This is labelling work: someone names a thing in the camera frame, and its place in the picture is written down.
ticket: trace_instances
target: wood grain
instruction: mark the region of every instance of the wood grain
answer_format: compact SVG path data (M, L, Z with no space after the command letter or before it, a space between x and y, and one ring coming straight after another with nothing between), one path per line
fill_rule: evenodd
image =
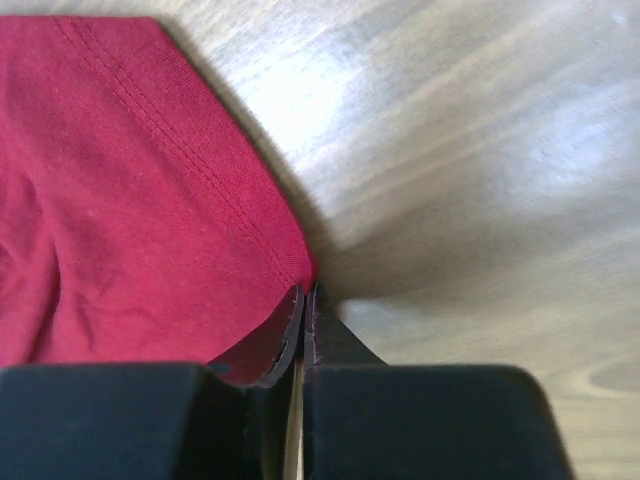
M508 362L580 478L640 478L640 2L4 0L153 15L395 363Z

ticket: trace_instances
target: cloth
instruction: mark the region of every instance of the cloth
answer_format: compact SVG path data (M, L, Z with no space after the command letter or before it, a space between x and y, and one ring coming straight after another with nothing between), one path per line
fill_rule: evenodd
M153 20L0 18L0 364L206 362L312 277L267 168Z

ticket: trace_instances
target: stitched seam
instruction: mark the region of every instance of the stitched seam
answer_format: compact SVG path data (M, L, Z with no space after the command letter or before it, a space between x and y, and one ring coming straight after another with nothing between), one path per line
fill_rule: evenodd
M67 35L67 33L65 32L63 26L60 24L59 20L56 19L56 22L58 24L58 27L60 28L60 30L62 31L62 34L64 35L64 37L66 38L66 40L75 48L78 48L77 45L73 42L73 40L71 40L71 38ZM185 158L182 159L182 162L186 164L187 168L191 171L192 174L194 174L194 176L198 176L196 174L196 172L193 171L193 168L195 168L197 170L197 173L199 173L200 175L202 175L204 177L204 179L206 180L207 183L209 183L213 189L222 197L222 199L225 201L225 203L229 206L229 208L232 210L232 212L235 214L235 216L240 220L240 225L243 228L243 230L245 231L245 234L253 239L258 246L267 254L267 257L269 259L269 263L272 267L272 269L274 270L274 273L277 275L277 279L280 282L280 284L284 287L288 286L290 283L287 283L287 280L289 282L293 282L293 279L291 278L291 276L289 275L289 273L286 271L286 269L284 268L284 266L282 265L282 262L280 261L280 259L278 258L277 254L275 253L275 251L270 248L268 242L266 242L266 240L264 239L264 237L261 235L260 230L257 229L256 225L251 221L250 218L248 218L248 215L246 214L246 212L244 212L241 207L239 206L235 206L230 200L229 198L227 198L228 196L230 196L228 190L226 190L226 188L222 185L222 183L216 178L215 173L211 170L211 167L202 160L202 158L186 143L184 142L182 139L181 142L183 143L184 147L186 147L189 152L195 156L198 160L200 160L200 163L202 163L207 171L209 172L209 174L211 176L214 177L214 179L217 181L217 184L213 181L213 179L207 175L206 172L204 172L201 168L201 166L199 166L197 164L197 162L195 162L193 160L193 158L191 158L191 156L184 150L184 147L179 145L175 140L173 140L164 130L163 128L151 117L151 115L147 112L147 110L140 104L140 102L138 102L133 95L129 92L129 90L122 84L122 82L113 74L113 72L111 71L111 69L106 65L106 63L100 59L91 49L91 47L88 45L88 43L86 42L86 40L84 39L82 32L80 32L80 30L78 29L78 27L71 23L72 28L75 30L75 32L78 34L78 36L80 37L82 43L84 44L86 50L88 51L88 53L91 53L93 58L95 58L96 60L98 60L102 66L111 73L111 77L112 79L120 86L120 88L122 88L122 90L124 91L124 93L127 94L127 96L131 99L131 101L133 102L133 104L135 106L137 106L142 113L144 113L144 115L147 117L148 122L151 122L153 124L153 126L155 126L155 128L158 130L158 132L160 133L161 138L164 138L166 141L169 142L169 144L171 146L173 146L176 150L178 150L178 152L180 152ZM154 111L154 113L158 116L158 118L163 122L163 124L169 129L171 130L174 135L176 135L178 138L178 134L177 132L175 132L175 130L164 120L164 118L160 115L160 113L153 107L153 104L149 101L148 98L146 98L146 96L140 91L140 89L138 88L138 86L133 82L133 80L131 79L131 77L127 74L127 72L118 64L118 62L116 61L116 59L104 48L104 46L98 41L98 39L95 37L94 33L91 31L90 27L88 25L86 25L87 29L89 30L89 32L91 33L91 36L93 37L93 39L96 41L96 43L101 47L101 49L103 50L103 52L105 54L107 54L112 61L117 65L117 67L120 69L120 71L126 76L126 78L129 80L129 82L131 82L131 84L133 85L133 87L135 88L135 90L138 92L138 94L151 106L152 110ZM83 58L85 59L85 61L87 61L87 63L89 63L89 65L91 65L91 61L89 58L87 58L86 56L83 55ZM100 76L102 76L102 73L99 72L95 66L91 65L91 67L93 68L93 70ZM141 118L141 116L139 115L139 113L133 111L129 105L127 104L126 100L124 98L122 98L121 94L116 91L113 87L111 87L111 90L113 91L113 93L116 94L116 96L119 98L120 102L125 106L125 108L135 117L137 117L140 121L142 121L142 123L147 126L147 128L151 129L151 126L148 125L147 121L145 121L144 118Z

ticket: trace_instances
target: tabletop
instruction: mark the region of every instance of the tabletop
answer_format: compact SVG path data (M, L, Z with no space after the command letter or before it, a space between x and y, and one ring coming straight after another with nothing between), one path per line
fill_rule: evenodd
M640 478L640 2L3 0L150 15L390 363L547 390L579 478Z

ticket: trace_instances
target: red cloth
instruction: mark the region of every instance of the red cloth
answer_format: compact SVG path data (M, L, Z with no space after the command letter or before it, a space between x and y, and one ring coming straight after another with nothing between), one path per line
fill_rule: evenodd
M205 362L312 276L267 169L153 20L0 18L0 364Z

